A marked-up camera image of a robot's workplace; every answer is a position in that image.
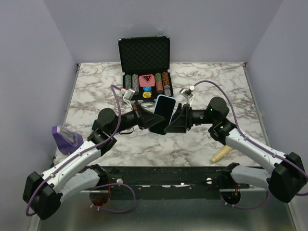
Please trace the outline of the black smartphone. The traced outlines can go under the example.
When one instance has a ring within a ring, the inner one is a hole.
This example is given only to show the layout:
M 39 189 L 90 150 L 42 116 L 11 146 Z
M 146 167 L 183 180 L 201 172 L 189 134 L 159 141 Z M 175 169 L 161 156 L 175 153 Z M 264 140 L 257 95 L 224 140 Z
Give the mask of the black smartphone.
M 154 114 L 162 116 L 165 120 L 149 128 L 151 133 L 166 135 L 164 129 L 169 125 L 176 100 L 173 97 L 159 95 L 156 99 Z

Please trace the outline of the light blue phone case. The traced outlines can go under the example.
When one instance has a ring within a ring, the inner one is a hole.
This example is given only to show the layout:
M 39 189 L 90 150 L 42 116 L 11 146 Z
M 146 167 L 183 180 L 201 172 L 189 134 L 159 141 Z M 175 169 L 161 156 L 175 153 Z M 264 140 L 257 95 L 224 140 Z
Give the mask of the light blue phone case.
M 165 121 L 159 123 L 163 127 L 169 125 L 173 110 L 175 108 L 176 100 L 173 97 L 159 95 L 156 99 L 154 113 L 156 115 L 163 116 Z

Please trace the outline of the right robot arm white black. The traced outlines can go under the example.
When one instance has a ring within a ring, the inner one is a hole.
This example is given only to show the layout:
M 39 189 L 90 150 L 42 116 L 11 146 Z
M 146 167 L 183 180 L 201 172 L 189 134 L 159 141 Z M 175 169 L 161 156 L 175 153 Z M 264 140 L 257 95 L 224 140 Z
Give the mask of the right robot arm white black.
M 269 190 L 281 202 L 290 202 L 308 182 L 301 157 L 294 152 L 285 154 L 274 150 L 244 134 L 227 119 L 229 111 L 221 97 L 212 98 L 204 110 L 179 104 L 165 132 L 186 133 L 194 125 L 210 124 L 208 132 L 214 140 L 243 153 L 261 166 L 230 164 L 221 177 L 224 187 L 231 189 L 237 184 L 248 184 Z

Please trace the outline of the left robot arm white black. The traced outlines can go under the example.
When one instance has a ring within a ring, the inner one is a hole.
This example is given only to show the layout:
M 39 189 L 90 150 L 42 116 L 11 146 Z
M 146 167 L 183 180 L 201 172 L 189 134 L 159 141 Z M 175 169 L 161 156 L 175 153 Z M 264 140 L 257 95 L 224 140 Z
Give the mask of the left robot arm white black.
M 111 108 L 102 109 L 94 120 L 92 133 L 80 147 L 54 167 L 41 174 L 34 171 L 27 176 L 22 197 L 27 204 L 26 210 L 32 209 L 34 215 L 45 220 L 69 195 L 88 188 L 102 190 L 107 183 L 107 174 L 93 168 L 86 174 L 79 174 L 79 171 L 115 145 L 115 134 L 134 126 L 150 128 L 164 120 L 139 103 L 125 114 L 116 114 Z

